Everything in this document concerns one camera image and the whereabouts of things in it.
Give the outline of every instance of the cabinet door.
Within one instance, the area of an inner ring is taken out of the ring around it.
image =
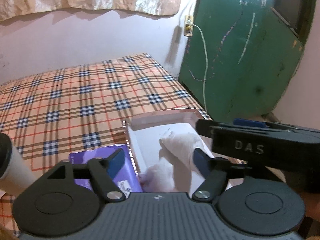
[[[228,119],[269,113],[276,105],[303,52],[294,33],[271,10],[262,42],[231,101]]]

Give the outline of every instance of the metal screw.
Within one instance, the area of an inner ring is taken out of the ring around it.
[[[161,200],[161,199],[163,199],[163,197],[162,197],[161,195],[156,195],[156,196],[154,196],[153,198],[156,199],[156,200]]]
[[[107,198],[114,199],[114,200],[115,199],[120,199],[120,198],[122,198],[122,193],[119,192],[119,191],[110,191],[107,194]]]
[[[201,198],[201,199],[205,199],[205,198],[209,198],[210,197],[210,193],[208,191],[205,190],[199,190],[195,193],[195,196],[197,198]]]

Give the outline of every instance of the white cylinder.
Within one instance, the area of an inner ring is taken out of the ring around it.
[[[36,177],[34,176],[32,171],[25,165],[23,158],[21,157],[16,147],[13,146],[11,140],[10,143],[11,147],[9,145],[7,154],[9,154],[11,150],[11,157],[7,169],[0,178],[0,189],[10,195],[14,195],[17,197],[27,187],[29,187],[36,181]]]

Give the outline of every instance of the round black disc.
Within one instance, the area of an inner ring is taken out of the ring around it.
[[[92,191],[73,183],[52,180],[33,185],[14,202],[13,215],[19,228],[35,236],[69,235],[90,224],[99,212],[99,199]]]
[[[12,144],[9,136],[0,133],[0,177],[3,176],[10,163]]]
[[[293,230],[305,212],[303,200],[285,183],[251,177],[222,193],[217,208],[233,227],[260,236]]]

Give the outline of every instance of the pink wall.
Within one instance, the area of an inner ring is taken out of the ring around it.
[[[284,123],[320,129],[320,1],[300,67],[273,110]]]
[[[190,0],[181,0],[179,12],[170,17],[68,8],[0,22],[0,85],[141,52],[178,76],[188,41],[182,35],[184,17],[191,5]]]

